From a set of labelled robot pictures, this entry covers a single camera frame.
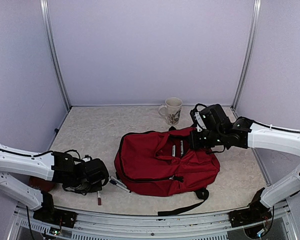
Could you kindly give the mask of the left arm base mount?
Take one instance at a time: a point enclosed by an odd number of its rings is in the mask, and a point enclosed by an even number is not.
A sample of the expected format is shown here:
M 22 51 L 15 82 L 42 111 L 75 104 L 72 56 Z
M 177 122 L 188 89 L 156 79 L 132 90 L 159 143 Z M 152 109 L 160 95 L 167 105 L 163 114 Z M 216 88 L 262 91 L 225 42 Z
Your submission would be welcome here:
M 43 210 L 36 210 L 33 213 L 33 218 L 44 223 L 73 229 L 77 219 L 77 215 L 78 214 L 74 211 L 56 208 L 54 212 L 44 212 Z

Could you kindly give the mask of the red cap marker short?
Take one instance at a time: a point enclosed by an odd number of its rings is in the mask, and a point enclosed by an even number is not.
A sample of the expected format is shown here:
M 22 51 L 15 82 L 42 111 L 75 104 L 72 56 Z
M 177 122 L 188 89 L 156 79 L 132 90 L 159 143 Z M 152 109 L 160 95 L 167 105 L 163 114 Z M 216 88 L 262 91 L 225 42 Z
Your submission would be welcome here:
M 102 198 L 101 198 L 101 191 L 100 191 L 100 190 L 97 191 L 97 204 L 98 204 L 99 206 L 102 205 Z

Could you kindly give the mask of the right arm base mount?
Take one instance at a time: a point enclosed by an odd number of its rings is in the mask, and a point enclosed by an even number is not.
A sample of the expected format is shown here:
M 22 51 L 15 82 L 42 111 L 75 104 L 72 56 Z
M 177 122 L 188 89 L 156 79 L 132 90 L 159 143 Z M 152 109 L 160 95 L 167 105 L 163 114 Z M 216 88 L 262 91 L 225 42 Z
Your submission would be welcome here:
M 236 228 L 271 219 L 272 213 L 268 209 L 266 211 L 260 211 L 258 209 L 246 208 L 233 210 L 228 213 L 228 216 L 231 227 Z

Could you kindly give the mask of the red backpack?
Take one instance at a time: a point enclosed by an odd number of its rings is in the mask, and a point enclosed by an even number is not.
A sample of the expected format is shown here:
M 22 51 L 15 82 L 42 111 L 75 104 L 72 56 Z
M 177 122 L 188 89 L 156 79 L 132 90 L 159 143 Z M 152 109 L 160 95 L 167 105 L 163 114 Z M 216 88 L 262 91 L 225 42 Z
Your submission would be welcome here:
M 139 195 L 169 197 L 194 192 L 204 203 L 209 197 L 207 186 L 215 181 L 220 163 L 210 149 L 190 148 L 193 130 L 194 127 L 186 127 L 125 134 L 114 159 L 116 176 Z M 176 145 L 175 157 L 173 145 Z

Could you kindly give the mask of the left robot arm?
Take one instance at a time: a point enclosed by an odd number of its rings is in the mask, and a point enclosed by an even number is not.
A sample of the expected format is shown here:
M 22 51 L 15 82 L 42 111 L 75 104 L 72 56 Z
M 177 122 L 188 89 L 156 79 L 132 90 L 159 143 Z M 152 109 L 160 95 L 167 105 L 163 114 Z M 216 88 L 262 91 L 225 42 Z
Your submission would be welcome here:
M 74 157 L 70 150 L 31 152 L 0 143 L 0 191 L 30 210 L 40 212 L 51 223 L 60 218 L 52 195 L 26 185 L 13 177 L 13 173 L 58 183 L 66 192 L 81 195 L 101 191 L 110 178 L 106 165 L 99 158 Z

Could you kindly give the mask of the clear silver pen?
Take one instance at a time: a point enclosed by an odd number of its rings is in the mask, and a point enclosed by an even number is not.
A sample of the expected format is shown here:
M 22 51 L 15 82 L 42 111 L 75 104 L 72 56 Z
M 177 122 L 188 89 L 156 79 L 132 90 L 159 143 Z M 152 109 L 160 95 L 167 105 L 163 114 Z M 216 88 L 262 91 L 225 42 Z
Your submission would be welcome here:
M 184 154 L 184 141 L 180 141 L 180 155 L 182 156 Z

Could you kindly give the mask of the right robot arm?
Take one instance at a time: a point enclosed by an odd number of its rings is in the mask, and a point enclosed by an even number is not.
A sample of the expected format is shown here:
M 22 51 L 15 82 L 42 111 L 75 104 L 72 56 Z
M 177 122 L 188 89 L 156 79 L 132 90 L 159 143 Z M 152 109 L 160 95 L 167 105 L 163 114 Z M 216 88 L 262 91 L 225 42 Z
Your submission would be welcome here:
M 195 129 L 190 133 L 192 149 L 223 146 L 242 149 L 267 149 L 300 157 L 300 130 L 266 125 L 238 117 L 231 122 L 220 104 L 194 107 L 190 116 Z M 259 190 L 246 210 L 246 218 L 256 222 L 276 203 L 300 192 L 300 164 L 271 186 Z

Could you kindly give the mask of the dark blue cap marker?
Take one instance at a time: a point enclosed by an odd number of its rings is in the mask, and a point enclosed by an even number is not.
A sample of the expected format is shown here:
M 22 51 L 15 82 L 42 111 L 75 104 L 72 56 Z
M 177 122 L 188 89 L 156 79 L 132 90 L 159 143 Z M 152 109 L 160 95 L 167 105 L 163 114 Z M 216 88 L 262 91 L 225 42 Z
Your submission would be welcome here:
M 109 181 L 110 181 L 111 184 L 113 184 L 113 185 L 117 186 L 118 188 L 120 188 L 120 189 L 128 192 L 129 194 L 132 192 L 131 190 L 129 190 L 127 188 L 126 185 L 124 185 L 121 181 L 119 181 L 118 179 L 116 179 L 113 176 L 110 176 L 110 180 Z

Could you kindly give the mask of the blue cap white marker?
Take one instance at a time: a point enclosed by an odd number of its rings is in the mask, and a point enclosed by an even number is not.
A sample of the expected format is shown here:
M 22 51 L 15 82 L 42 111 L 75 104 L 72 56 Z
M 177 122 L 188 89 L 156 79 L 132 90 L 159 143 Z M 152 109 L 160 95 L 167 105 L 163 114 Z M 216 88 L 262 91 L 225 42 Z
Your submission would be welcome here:
M 176 145 L 173 145 L 173 146 L 172 146 L 171 155 L 172 155 L 173 157 L 176 156 Z

